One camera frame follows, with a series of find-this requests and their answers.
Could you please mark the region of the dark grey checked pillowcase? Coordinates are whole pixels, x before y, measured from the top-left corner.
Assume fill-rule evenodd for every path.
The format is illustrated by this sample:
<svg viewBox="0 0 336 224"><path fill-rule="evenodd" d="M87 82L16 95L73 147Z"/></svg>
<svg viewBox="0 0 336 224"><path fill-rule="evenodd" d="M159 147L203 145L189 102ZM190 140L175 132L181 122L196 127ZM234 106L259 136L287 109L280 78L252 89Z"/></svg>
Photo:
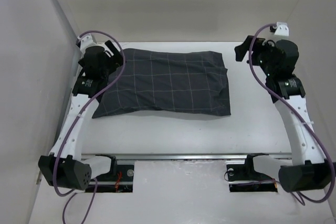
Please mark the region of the dark grey checked pillowcase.
<svg viewBox="0 0 336 224"><path fill-rule="evenodd" d="M155 52L128 48L125 69L93 118L136 111L230 116L227 68L220 52Z"/></svg>

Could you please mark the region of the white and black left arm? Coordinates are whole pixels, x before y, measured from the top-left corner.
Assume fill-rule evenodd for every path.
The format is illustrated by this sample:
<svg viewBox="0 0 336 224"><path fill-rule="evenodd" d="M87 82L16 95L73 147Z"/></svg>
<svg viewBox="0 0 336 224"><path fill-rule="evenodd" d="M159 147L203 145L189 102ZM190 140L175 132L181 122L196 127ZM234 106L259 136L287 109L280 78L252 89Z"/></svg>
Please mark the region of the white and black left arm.
<svg viewBox="0 0 336 224"><path fill-rule="evenodd" d="M59 196L66 196L60 189L86 190L91 180L102 176L112 180L117 176L114 156L96 155L83 160L82 146L88 125L102 99L103 93L113 84L109 75L124 71L126 59L121 46L110 40L103 45L92 42L80 43L83 57L79 60L81 70L71 93L70 108L57 142L48 155L42 155L38 167L49 186Z"/></svg>

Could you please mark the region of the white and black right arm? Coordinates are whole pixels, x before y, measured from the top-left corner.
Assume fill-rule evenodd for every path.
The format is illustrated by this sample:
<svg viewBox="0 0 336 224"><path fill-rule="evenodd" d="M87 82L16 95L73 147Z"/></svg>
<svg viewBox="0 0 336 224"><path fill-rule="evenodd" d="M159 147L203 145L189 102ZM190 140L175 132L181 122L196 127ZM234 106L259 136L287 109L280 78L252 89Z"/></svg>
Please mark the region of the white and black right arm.
<svg viewBox="0 0 336 224"><path fill-rule="evenodd" d="M243 166L246 177L260 174L276 179L286 192L323 189L335 179L335 163L329 162L312 135L303 84L293 71L299 58L297 45L289 40L265 40L247 36L235 47L236 61L249 55L251 67L259 66L266 75L265 87L279 112L291 147L291 164L267 154L249 154Z"/></svg>

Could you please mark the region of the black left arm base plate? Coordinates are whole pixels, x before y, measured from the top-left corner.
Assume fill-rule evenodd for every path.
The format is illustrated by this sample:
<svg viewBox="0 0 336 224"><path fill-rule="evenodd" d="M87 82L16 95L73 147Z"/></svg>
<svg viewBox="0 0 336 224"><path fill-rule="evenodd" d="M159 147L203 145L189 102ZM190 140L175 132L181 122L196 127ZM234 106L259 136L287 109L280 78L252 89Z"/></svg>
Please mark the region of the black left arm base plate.
<svg viewBox="0 0 336 224"><path fill-rule="evenodd" d="M112 155L96 155L85 163L92 170L91 182L86 189L92 193L95 188L95 178L98 182L98 193L131 193L133 192L134 164L118 161Z"/></svg>

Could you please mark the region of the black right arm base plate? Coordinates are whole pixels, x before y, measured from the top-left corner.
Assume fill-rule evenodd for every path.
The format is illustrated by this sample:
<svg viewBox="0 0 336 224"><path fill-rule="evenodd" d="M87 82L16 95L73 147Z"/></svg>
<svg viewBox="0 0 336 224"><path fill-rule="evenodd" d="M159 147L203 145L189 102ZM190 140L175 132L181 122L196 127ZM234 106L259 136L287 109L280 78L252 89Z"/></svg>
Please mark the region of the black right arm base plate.
<svg viewBox="0 0 336 224"><path fill-rule="evenodd" d="M224 178L229 182L231 193L278 192L277 183L273 178L255 171L253 159L257 156L265 154L248 154L243 163L226 164Z"/></svg>

